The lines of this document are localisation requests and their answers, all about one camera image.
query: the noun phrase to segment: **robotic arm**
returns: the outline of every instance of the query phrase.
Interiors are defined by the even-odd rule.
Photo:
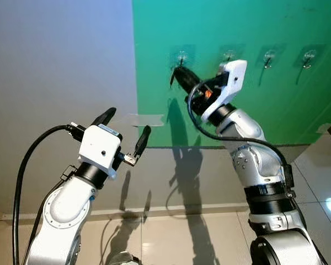
[[[246,66],[243,60],[220,64],[216,77],[206,81],[179,66],[171,84],[175,78],[189,94],[185,101],[194,125],[206,136],[223,140],[232,156],[250,208],[248,223],[257,235],[250,247],[253,264],[326,264],[294,200],[291,166],[266,142],[260,125],[230,104],[242,88]],[[205,131],[193,112],[214,125],[217,135]]]
[[[81,247],[81,230],[98,190],[108,178],[116,177],[121,162],[134,166],[142,155],[151,128],[146,126],[143,130],[134,154],[125,155],[120,152],[121,134],[106,126],[115,111],[110,108],[86,129],[75,123],[67,125],[66,130],[73,138],[81,141],[78,157],[81,165],[63,187],[45,200],[43,224],[27,250],[25,265],[75,264]]]

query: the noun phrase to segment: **green panel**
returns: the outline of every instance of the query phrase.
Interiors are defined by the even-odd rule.
[[[185,65],[201,78],[214,76],[229,47],[247,60],[243,89],[233,104],[275,144],[311,143],[317,128],[331,122],[331,1],[134,0],[134,35],[138,113],[165,117],[165,126],[153,129],[150,146],[220,145],[202,136],[196,140],[185,92],[177,84],[169,88],[180,50],[188,55]],[[316,59],[301,71],[310,45]],[[270,49],[277,55],[263,71]],[[174,101],[178,108],[171,108]],[[186,137],[173,135],[172,142],[177,126]]]

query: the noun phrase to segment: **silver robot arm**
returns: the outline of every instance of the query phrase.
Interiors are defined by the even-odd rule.
[[[230,104],[242,88],[246,66],[243,60],[223,63],[215,78],[201,82],[195,73],[180,65],[174,69],[171,82],[176,78],[189,93],[188,112],[201,132],[210,136],[196,123],[193,112],[216,126],[217,140],[238,140],[223,144],[244,187],[250,208],[248,222],[257,235],[250,247],[253,264],[326,264],[294,201],[291,166],[274,147],[262,144],[266,139],[260,125]]]
[[[26,252],[25,265],[75,264],[81,230],[98,190],[108,178],[116,177],[121,162],[134,166],[143,153],[151,128],[145,127],[134,154],[124,155],[120,152],[122,136],[106,126],[114,113],[115,108],[107,110],[87,129],[71,124],[72,136],[82,140],[78,157],[81,165],[45,201],[43,224]]]

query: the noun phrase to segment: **beige floor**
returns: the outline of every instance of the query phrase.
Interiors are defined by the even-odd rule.
[[[323,135],[293,164],[297,201],[308,230],[331,265],[331,136]],[[87,222],[77,264],[106,264],[123,250],[145,265],[251,264],[249,246],[255,234],[246,213],[167,216]],[[24,253],[30,225],[20,226]],[[0,221],[0,264],[12,264],[11,227]]]

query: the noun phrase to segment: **wall baseboard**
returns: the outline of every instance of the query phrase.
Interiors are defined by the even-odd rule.
[[[213,213],[230,213],[237,211],[246,211],[249,209],[247,203],[223,203],[223,204],[203,204],[189,205],[185,208],[183,205],[151,207],[149,211],[144,208],[133,208],[127,211],[119,209],[113,210],[94,210],[88,217],[87,221],[99,221],[122,218],[147,218],[157,216],[172,215],[193,215],[193,214],[213,214]],[[8,224],[12,223],[12,214],[3,214],[2,221]],[[20,214],[20,225],[32,225],[36,214]]]

